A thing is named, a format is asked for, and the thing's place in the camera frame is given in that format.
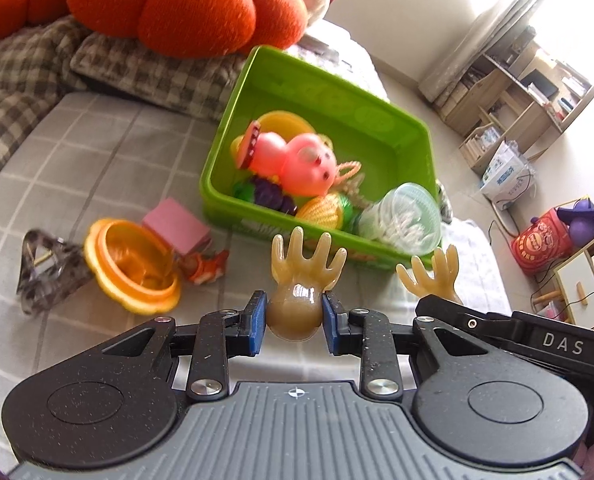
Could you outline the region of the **beige rubber hand toy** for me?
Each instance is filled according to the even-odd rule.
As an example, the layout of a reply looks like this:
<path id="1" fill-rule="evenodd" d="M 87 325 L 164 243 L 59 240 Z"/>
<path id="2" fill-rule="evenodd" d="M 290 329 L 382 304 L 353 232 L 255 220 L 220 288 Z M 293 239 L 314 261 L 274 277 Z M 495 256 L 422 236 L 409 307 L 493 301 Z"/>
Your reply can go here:
<path id="1" fill-rule="evenodd" d="M 344 248 L 331 252 L 329 232 L 323 233 L 310 258 L 303 255 L 304 232 L 297 226 L 288 243 L 277 234 L 272 240 L 271 274 L 276 283 L 266 307 L 265 323 L 271 332 L 289 341 L 311 338 L 323 324 L 323 295 L 338 283 L 347 261 Z M 396 265 L 397 277 L 419 299 L 437 296 L 460 304 L 455 282 L 460 272 L 460 256 L 453 245 L 437 248 L 427 271 L 419 257 L 411 258 L 411 269 Z"/>

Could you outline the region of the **orange pumpkin shaped container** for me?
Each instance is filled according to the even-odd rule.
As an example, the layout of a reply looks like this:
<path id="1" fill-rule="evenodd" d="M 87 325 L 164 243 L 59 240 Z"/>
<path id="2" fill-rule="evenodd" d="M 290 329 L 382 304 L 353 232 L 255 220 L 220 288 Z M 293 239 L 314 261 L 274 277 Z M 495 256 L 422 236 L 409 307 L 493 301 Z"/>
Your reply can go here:
<path id="1" fill-rule="evenodd" d="M 99 219 L 88 229 L 83 253 L 99 287 L 126 310 L 153 316 L 178 305 L 182 286 L 172 250 L 142 226 Z"/>

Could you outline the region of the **leopard print hair claw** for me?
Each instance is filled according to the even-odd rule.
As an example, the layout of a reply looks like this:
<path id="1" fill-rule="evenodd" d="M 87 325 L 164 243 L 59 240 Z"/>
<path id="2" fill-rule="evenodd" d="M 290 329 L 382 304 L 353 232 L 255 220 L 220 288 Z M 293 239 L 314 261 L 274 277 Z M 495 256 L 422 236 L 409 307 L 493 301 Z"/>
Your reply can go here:
<path id="1" fill-rule="evenodd" d="M 16 294 L 25 314 L 54 308 L 92 278 L 81 245 L 40 229 L 24 234 Z"/>

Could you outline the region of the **white wooden cabinet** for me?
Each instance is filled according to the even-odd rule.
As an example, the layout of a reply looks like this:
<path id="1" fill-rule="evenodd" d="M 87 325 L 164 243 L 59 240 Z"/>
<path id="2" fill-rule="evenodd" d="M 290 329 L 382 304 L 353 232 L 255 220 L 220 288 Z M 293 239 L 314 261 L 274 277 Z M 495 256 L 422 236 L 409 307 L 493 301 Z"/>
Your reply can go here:
<path id="1" fill-rule="evenodd" d="M 562 319 L 594 330 L 594 240 L 555 269 Z"/>

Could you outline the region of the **small orange monkey figurine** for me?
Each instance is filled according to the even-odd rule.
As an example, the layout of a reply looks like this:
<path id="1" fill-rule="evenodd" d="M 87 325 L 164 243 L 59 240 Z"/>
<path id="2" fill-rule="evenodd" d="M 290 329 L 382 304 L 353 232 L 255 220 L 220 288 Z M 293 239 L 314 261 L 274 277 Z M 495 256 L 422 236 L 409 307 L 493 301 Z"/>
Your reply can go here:
<path id="1" fill-rule="evenodd" d="M 205 285 L 222 278 L 226 272 L 229 255 L 228 250 L 222 250 L 215 254 L 193 252 L 179 258 L 178 266 L 187 281 L 194 285 Z"/>

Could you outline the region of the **pink rectangular box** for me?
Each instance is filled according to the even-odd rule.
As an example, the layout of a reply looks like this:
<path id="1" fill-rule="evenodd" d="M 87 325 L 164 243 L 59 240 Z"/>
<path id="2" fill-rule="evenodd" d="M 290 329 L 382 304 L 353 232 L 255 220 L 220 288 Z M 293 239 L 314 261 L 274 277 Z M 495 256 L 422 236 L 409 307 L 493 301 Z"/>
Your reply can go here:
<path id="1" fill-rule="evenodd" d="M 166 198 L 148 211 L 142 226 L 180 256 L 198 252 L 211 240 L 208 226 L 173 198 Z"/>

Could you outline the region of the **clear cotton swab jar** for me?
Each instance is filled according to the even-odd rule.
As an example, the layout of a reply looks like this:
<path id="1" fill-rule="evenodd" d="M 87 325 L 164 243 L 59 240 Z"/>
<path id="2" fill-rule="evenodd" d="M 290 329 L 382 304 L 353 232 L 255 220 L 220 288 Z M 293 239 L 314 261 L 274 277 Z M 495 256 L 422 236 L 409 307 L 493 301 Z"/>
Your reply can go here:
<path id="1" fill-rule="evenodd" d="M 440 245 L 440 209 L 426 188 L 403 183 L 364 209 L 355 222 L 355 231 L 401 254 L 427 255 Z"/>

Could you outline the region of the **yellow toy corn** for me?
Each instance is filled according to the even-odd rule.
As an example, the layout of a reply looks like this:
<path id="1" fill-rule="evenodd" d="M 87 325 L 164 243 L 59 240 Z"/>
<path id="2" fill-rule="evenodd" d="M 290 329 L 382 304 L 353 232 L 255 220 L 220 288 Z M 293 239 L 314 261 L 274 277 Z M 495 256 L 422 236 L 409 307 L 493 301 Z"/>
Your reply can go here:
<path id="1" fill-rule="evenodd" d="M 346 220 L 348 201 L 338 193 L 329 193 L 308 200 L 297 211 L 296 217 L 322 229 L 341 230 Z"/>

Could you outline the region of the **purple plush toy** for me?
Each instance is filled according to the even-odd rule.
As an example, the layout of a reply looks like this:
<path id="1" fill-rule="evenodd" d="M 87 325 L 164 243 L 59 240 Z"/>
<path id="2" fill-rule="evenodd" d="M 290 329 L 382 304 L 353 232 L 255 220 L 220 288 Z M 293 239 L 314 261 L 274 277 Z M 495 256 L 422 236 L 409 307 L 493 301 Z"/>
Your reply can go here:
<path id="1" fill-rule="evenodd" d="M 594 240 L 594 203 L 589 198 L 582 198 L 571 208 L 558 207 L 556 214 L 568 228 L 568 234 L 574 247 L 583 247 Z"/>

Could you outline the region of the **green toy vegetable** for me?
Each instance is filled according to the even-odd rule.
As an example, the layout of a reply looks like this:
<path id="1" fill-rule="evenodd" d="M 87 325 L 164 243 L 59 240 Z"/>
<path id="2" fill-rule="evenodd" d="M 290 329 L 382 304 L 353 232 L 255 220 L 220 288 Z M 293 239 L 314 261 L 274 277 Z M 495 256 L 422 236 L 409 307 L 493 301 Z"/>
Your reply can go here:
<path id="1" fill-rule="evenodd" d="M 236 182 L 233 186 L 233 196 L 243 202 L 254 204 L 256 202 L 256 185 L 249 180 Z"/>

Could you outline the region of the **purple toy grapes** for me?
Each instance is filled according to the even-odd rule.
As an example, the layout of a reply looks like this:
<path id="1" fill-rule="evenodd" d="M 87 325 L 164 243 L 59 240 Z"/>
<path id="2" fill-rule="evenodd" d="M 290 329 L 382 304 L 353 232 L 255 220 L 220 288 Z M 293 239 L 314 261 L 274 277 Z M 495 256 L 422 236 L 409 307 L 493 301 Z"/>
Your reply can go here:
<path id="1" fill-rule="evenodd" d="M 290 216 L 297 213 L 294 199 L 285 194 L 278 184 L 260 177 L 253 177 L 252 184 L 254 185 L 254 203 L 256 205 Z"/>

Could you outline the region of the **pink bead loop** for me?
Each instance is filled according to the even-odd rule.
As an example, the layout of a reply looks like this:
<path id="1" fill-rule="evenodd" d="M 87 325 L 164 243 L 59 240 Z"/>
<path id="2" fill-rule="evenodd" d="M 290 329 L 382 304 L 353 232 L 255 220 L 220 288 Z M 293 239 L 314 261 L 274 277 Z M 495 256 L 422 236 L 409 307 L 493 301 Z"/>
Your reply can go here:
<path id="1" fill-rule="evenodd" d="M 362 164 L 356 160 L 342 162 L 336 167 L 335 183 L 339 184 L 354 177 L 362 169 Z"/>

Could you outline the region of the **pink rubber pig toy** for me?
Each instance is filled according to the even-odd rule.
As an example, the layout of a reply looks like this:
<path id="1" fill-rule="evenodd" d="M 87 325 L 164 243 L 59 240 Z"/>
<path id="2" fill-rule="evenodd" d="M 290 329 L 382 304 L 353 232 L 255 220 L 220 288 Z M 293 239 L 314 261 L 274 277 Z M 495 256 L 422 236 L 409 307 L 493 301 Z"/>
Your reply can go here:
<path id="1" fill-rule="evenodd" d="M 276 132 L 262 132 L 254 120 L 240 139 L 235 166 L 259 177 L 276 179 L 291 195 L 323 196 L 340 182 L 334 152 L 315 133 L 286 141 Z"/>

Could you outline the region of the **green plastic storage bin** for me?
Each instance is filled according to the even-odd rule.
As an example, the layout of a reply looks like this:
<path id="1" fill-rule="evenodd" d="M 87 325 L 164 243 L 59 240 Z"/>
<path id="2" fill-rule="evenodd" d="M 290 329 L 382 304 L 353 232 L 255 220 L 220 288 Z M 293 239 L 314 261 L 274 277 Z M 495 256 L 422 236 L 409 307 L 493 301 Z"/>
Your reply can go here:
<path id="1" fill-rule="evenodd" d="M 215 226 L 269 240 L 289 235 L 300 221 L 239 200 L 232 141 L 250 122 L 271 110 L 287 110 L 329 137 L 339 160 L 357 160 L 365 180 L 362 194 L 380 200 L 388 191 L 414 182 L 437 192 L 434 156 L 427 127 L 378 96 L 326 70 L 271 47 L 251 51 L 242 68 L 200 177 L 205 218 Z"/>

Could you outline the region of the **white paper bag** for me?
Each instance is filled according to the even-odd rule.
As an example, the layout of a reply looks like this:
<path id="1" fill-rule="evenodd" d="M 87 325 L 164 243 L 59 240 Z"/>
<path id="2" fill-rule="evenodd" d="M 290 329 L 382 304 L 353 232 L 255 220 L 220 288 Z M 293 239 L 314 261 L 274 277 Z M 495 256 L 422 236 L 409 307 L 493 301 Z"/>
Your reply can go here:
<path id="1" fill-rule="evenodd" d="M 536 172 L 515 141 L 503 141 L 483 173 L 481 193 L 496 209 L 506 210 L 536 184 Z"/>

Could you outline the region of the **grey grid bed sheet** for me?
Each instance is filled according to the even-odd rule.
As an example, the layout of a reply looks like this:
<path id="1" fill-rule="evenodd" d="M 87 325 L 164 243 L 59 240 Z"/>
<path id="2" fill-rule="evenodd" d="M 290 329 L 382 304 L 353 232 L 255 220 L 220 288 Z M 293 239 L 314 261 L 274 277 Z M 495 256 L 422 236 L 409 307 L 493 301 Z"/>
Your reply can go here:
<path id="1" fill-rule="evenodd" d="M 0 414 L 7 393 L 24 378 L 147 320 L 112 301 L 96 281 L 41 315 L 22 312 L 16 290 L 24 234 L 39 228 L 80 244 L 94 221 L 140 223 L 167 197 L 206 222 L 199 177 L 215 135 L 210 122 L 110 96 L 71 93 L 22 142 L 0 173 Z M 444 244 L 454 244 L 460 254 L 458 296 L 467 307 L 509 314 L 483 230 L 469 220 L 470 210 L 457 211 Z M 208 285 L 184 283 L 171 314 L 178 324 L 242 308 L 255 289 L 274 290 L 269 242 L 218 228 L 211 232 L 211 250 L 230 251 L 225 276 Z M 334 294 L 346 308 L 381 310 L 401 324 L 411 323 L 417 301 L 393 271 L 350 261 Z M 321 330 L 301 344 L 266 332 L 259 356 L 231 360 L 231 385 L 239 379 L 354 379 L 358 364 L 352 356 L 330 356 Z M 15 465 L 0 419 L 0 469 Z"/>

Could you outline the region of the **wooden bookshelf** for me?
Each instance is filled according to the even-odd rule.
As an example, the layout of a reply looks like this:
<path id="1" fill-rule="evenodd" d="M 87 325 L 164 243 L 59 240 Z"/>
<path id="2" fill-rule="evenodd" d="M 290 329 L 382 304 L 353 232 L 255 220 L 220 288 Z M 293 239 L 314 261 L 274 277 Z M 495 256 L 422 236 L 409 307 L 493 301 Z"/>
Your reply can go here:
<path id="1" fill-rule="evenodd" d="M 594 82 L 551 58 L 526 26 L 480 54 L 446 90 L 436 109 L 463 142 L 460 153 L 480 176 L 502 143 L 525 153 L 549 133 L 564 133 L 594 99 Z"/>

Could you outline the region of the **grey checked quilted blanket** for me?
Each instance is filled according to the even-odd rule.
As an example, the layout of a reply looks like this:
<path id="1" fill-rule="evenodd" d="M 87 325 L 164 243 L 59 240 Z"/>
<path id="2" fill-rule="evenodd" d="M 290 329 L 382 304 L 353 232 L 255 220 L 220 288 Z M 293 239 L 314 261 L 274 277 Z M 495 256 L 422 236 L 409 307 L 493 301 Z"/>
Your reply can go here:
<path id="1" fill-rule="evenodd" d="M 39 122 L 69 93 L 142 100 L 219 120 L 246 58 L 176 60 L 136 40 L 92 32 L 74 18 L 0 40 L 0 172 Z"/>

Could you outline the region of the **large orange pumpkin plush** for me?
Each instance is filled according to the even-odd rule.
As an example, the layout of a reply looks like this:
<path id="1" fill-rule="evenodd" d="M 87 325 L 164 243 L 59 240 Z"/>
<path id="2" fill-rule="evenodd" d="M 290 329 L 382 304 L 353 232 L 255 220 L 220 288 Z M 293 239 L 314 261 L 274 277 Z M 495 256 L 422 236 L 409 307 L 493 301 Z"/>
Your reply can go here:
<path id="1" fill-rule="evenodd" d="M 136 39 L 171 58 L 219 58 L 257 46 L 286 49 L 306 30 L 303 0 L 67 0 L 99 34 Z"/>

